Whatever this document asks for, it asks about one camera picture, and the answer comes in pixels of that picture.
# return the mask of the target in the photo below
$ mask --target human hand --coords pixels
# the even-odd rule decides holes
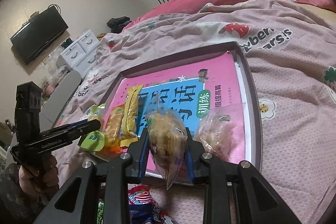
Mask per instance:
[[[42,195],[47,195],[49,198],[51,198],[59,189],[58,186],[58,169],[56,167],[57,160],[54,156],[51,156],[48,159],[48,163],[50,164],[50,169],[44,174],[43,181],[46,183],[47,188],[42,191],[40,187],[38,187],[36,184],[31,182],[31,175],[30,173],[23,168],[23,166],[20,167],[19,170],[19,182],[20,187],[30,198],[37,199],[38,197]],[[39,171],[34,167],[28,167],[29,171],[34,174],[34,176],[39,175]]]

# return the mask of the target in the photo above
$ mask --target cable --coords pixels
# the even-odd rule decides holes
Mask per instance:
[[[48,6],[48,9],[49,9],[50,7],[52,7],[52,6],[55,6],[56,9],[57,9],[57,11],[59,12],[59,14],[61,14],[61,7],[59,7],[57,4],[50,4],[50,5]]]

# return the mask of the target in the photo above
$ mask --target green label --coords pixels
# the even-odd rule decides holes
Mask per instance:
[[[204,112],[210,109],[210,90],[202,90],[198,94],[196,116],[203,118]]]

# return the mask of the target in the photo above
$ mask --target tray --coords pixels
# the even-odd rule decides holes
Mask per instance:
[[[118,98],[116,97],[116,93],[119,86],[122,84],[122,81],[125,79],[136,79],[139,78],[139,76],[151,75],[163,70],[214,59],[224,55],[226,52],[230,52],[233,57],[236,76],[239,82],[241,102],[244,106],[245,159],[250,161],[259,171],[261,171],[263,141],[259,103],[248,63],[243,52],[241,51],[240,46],[236,42],[226,42],[195,48],[185,52],[158,58],[124,70],[119,73],[119,75],[113,81],[112,85],[109,87],[104,97],[102,98],[100,104],[105,103],[106,107],[108,108],[113,103],[113,100]],[[79,145],[82,143],[84,138],[85,136],[82,136],[79,141]],[[105,157],[99,152],[91,153],[102,160],[109,160],[109,158]],[[161,177],[160,174],[158,174],[155,170],[147,170],[146,175],[158,178]],[[188,183],[188,179],[184,175],[179,177],[179,181],[181,183]]]

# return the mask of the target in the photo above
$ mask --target wall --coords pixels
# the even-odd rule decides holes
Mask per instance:
[[[50,4],[58,4],[69,29],[29,65],[23,65],[11,50],[10,37],[35,11],[43,11]],[[67,37],[76,39],[85,28],[98,35],[109,32],[106,23],[112,17],[129,16],[134,19],[149,8],[142,0],[1,0],[0,2],[0,121],[9,118],[14,122],[16,86],[28,81],[41,83],[48,71],[42,60],[48,52]]]

